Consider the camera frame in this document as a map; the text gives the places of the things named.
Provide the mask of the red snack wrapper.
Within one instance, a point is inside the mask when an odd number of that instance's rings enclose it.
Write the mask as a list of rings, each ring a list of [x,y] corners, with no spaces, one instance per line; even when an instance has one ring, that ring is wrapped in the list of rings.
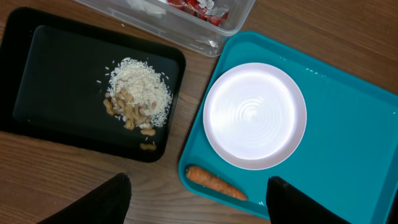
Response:
[[[216,7],[213,0],[166,0],[166,3],[215,26],[229,16],[229,7]]]

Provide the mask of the white plate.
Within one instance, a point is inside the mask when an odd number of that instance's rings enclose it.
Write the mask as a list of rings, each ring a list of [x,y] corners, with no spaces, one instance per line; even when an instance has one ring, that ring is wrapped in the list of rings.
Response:
[[[244,63],[224,72],[203,104],[203,126],[213,150],[246,170],[279,165],[300,145],[307,107],[294,80],[266,63]]]

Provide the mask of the orange carrot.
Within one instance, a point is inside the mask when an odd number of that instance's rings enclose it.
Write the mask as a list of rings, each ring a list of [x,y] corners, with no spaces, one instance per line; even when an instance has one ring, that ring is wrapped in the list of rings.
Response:
[[[214,175],[199,166],[189,166],[185,170],[185,176],[196,184],[202,185],[229,197],[242,201],[246,201],[248,199],[242,191],[219,178],[217,175]]]

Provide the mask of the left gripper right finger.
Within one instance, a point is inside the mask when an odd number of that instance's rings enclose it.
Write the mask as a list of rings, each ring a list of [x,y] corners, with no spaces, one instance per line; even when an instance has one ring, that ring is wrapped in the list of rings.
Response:
[[[266,205],[272,224],[347,222],[278,176],[268,180]]]

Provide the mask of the white tissue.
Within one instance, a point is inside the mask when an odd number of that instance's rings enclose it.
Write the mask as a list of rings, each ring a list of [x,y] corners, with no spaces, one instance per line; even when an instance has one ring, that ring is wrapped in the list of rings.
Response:
[[[162,16],[166,14],[165,9],[162,9],[161,7],[158,7],[152,3],[149,3],[145,0],[126,0],[126,2],[129,4],[129,6],[132,9],[138,10],[138,11],[144,11],[149,15],[152,16]]]

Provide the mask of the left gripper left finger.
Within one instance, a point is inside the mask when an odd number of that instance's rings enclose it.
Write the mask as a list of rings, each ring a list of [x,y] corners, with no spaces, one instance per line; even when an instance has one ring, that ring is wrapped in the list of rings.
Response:
[[[123,224],[131,195],[128,175],[119,173],[38,224]]]

